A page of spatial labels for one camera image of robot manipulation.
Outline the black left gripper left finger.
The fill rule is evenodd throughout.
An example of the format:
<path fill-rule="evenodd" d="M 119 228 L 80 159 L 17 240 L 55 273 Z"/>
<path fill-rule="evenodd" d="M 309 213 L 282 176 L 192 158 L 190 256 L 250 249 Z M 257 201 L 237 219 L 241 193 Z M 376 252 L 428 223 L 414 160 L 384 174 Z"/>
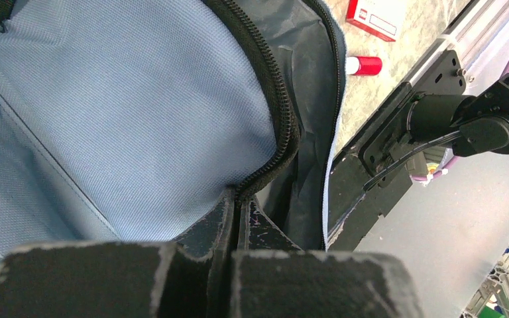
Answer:
<path fill-rule="evenodd" d="M 15 249 L 0 263 L 0 317 L 225 317 L 234 196 L 168 242 Z"/>

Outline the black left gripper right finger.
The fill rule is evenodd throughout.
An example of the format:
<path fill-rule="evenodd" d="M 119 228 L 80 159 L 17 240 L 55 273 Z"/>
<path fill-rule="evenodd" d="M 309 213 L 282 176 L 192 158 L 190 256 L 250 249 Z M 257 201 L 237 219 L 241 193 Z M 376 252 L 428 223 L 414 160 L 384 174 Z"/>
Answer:
<path fill-rule="evenodd" d="M 394 256 L 301 250 L 262 211 L 241 207 L 232 254 L 232 317 L 422 317 L 413 279 Z"/>

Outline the blue backpack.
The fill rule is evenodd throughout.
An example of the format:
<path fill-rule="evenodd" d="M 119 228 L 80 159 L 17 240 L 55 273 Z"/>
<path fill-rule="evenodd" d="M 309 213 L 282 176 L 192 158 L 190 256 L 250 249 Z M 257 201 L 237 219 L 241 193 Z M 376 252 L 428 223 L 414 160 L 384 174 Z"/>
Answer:
<path fill-rule="evenodd" d="M 325 246 L 346 52 L 323 1 L 0 1 L 0 261 L 171 240 L 267 183 Z"/>

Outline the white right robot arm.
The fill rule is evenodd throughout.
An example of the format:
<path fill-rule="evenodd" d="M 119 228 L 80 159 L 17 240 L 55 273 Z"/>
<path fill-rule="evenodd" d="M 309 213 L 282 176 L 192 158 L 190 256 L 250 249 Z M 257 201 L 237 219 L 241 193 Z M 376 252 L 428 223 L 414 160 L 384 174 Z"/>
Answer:
<path fill-rule="evenodd" d="M 453 136 L 443 145 L 460 157 L 509 154 L 509 73 L 479 96 L 426 95 L 411 108 L 407 130 L 420 143 Z"/>

